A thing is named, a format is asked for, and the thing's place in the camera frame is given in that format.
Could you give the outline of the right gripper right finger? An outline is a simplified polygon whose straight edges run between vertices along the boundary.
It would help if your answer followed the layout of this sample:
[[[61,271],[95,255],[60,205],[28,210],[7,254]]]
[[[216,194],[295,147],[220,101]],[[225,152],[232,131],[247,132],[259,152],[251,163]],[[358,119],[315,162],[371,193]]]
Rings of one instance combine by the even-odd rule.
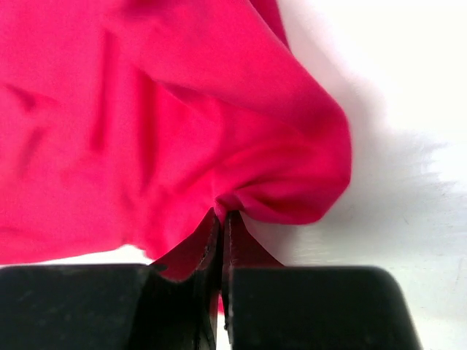
[[[397,281],[375,266],[280,263],[239,212],[224,226],[225,326],[234,349],[419,349]]]

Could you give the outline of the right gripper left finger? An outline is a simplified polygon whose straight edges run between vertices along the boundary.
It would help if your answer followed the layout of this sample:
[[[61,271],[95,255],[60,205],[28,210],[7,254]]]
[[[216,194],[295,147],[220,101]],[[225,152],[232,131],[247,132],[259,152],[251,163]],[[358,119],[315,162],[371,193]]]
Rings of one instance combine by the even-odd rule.
[[[214,349],[220,224],[149,264],[1,269],[3,349]]]

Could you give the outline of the pink t shirt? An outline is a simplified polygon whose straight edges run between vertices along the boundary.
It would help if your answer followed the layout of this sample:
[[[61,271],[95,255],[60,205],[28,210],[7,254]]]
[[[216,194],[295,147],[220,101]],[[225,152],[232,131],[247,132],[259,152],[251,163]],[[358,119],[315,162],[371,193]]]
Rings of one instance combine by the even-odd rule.
[[[1,3],[4,265],[157,259],[209,210],[313,223],[351,169],[275,1]]]

